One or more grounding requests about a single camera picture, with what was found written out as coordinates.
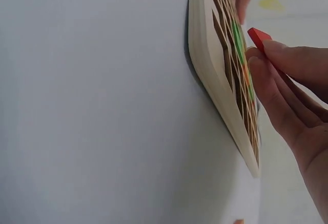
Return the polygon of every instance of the fingernail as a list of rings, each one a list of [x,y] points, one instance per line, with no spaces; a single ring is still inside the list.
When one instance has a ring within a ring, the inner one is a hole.
[[[263,45],[266,51],[274,51],[274,52],[282,51],[284,48],[287,47],[286,45],[280,42],[276,42],[274,40],[263,40]]]
[[[258,57],[256,57],[256,56],[251,56],[250,59],[248,59],[248,65],[250,65],[251,63],[256,62],[256,61],[258,61],[258,60],[259,60]]]

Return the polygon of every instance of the red block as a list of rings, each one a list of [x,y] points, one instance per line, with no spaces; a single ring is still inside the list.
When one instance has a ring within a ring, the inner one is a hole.
[[[247,32],[248,35],[251,37],[252,41],[254,42],[254,44],[256,45],[257,49],[259,49],[265,55],[263,40],[272,39],[271,36],[256,28],[251,28]]]

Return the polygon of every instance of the wooden puzzle board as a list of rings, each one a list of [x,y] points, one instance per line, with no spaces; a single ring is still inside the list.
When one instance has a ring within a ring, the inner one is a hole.
[[[189,48],[199,78],[252,175],[258,177],[256,99],[232,0],[189,0]]]

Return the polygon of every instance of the green piece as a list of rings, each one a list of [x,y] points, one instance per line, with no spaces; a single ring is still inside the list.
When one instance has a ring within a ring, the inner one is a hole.
[[[254,100],[254,93],[253,93],[252,86],[249,86],[249,87],[248,87],[248,91],[249,91],[250,96],[251,96],[251,101],[253,101],[253,100]]]
[[[232,31],[234,34],[234,39],[236,43],[237,54],[241,64],[244,64],[244,46],[242,44],[241,32],[238,25],[235,22],[232,22]]]

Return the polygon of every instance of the brown grid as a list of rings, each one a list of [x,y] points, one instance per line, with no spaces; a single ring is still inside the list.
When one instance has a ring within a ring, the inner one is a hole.
[[[223,47],[225,74],[236,97],[236,102],[250,138],[256,161],[259,164],[259,141],[257,136],[255,105],[250,98],[246,76],[242,69],[241,59],[239,59],[237,54],[237,44],[235,43],[232,31],[233,23],[235,23],[241,31],[236,8],[232,0],[213,0],[213,2],[215,5],[215,8],[212,8],[213,26]],[[243,36],[242,43],[244,47],[246,47]]]

